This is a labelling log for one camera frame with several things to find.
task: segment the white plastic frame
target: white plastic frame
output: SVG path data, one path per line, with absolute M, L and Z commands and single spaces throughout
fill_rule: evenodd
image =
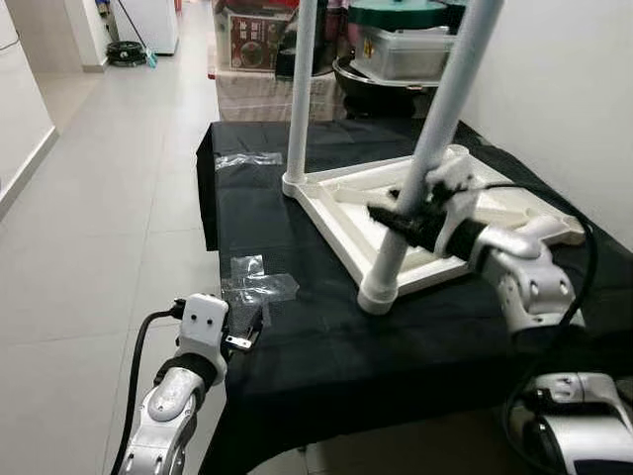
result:
M 510 182 L 469 157 L 475 172 L 475 187 Z M 370 219 L 366 205 L 394 208 L 396 201 L 389 196 L 389 190 L 402 187 L 410 165 L 411 157 L 392 158 L 307 173 L 305 183 L 285 184 L 286 194 L 301 204 L 358 285 L 373 267 L 386 233 L 382 225 Z M 520 189 L 483 192 L 475 219 L 516 229 L 543 215 L 557 218 L 559 224 L 548 236 L 549 243 L 583 241 L 583 229 L 574 218 Z M 410 248 L 398 274 L 398 294 L 415 292 L 467 272 L 466 263 L 457 257 L 441 259 L 422 248 Z

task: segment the pvc pipe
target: pvc pipe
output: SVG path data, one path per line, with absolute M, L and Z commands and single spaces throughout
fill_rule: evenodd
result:
M 304 0 L 299 4 L 288 166 L 283 176 L 282 186 L 284 194 L 288 196 L 293 196 L 295 185 L 306 182 L 306 141 L 310 119 L 310 88 L 315 55 L 317 5 L 317 0 Z
M 472 0 L 468 4 L 396 205 L 401 214 L 415 215 L 427 195 L 426 173 L 439 165 L 453 139 L 502 4 L 503 0 Z M 388 231 L 374 266 L 360 285 L 358 304 L 363 310 L 374 315 L 389 312 L 398 297 L 397 278 L 406 253 L 406 241 Z

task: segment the hallway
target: hallway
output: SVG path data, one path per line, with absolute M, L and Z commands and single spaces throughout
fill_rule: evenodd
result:
M 179 48 L 156 69 L 106 70 L 0 225 L 0 473 L 109 473 L 141 320 L 219 290 L 195 174 L 219 117 L 210 10 L 184 4 Z M 150 331 L 140 388 L 173 354 L 176 331 L 175 321 Z M 190 473 L 221 392 L 200 414 Z

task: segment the black tablecloth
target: black tablecloth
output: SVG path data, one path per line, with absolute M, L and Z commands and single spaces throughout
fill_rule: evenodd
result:
M 312 125 L 308 170 L 411 154 L 420 123 Z M 284 450 L 341 433 L 502 402 L 525 359 L 512 354 L 493 289 L 463 277 L 398 299 L 388 317 L 363 314 L 356 285 L 301 207 L 280 189 L 283 166 L 214 171 L 214 157 L 244 151 L 286 156 L 287 124 L 212 124 L 198 150 L 200 205 L 209 249 L 230 259 L 262 254 L 266 273 L 290 273 L 294 301 L 271 304 L 272 326 L 235 357 L 227 405 L 201 473 L 245 473 Z M 517 159 L 460 126 L 455 143 L 507 177 L 540 180 Z M 597 230 L 599 265 L 584 304 L 601 368 L 633 367 L 633 258 Z M 556 247 L 580 287 L 582 247 Z

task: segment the red box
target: red box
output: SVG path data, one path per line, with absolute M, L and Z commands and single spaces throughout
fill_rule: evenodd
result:
M 273 71 L 277 48 L 291 14 L 228 15 L 230 67 L 237 70 Z
M 226 0 L 226 5 L 232 10 L 240 8 L 294 10 L 299 6 L 299 0 Z

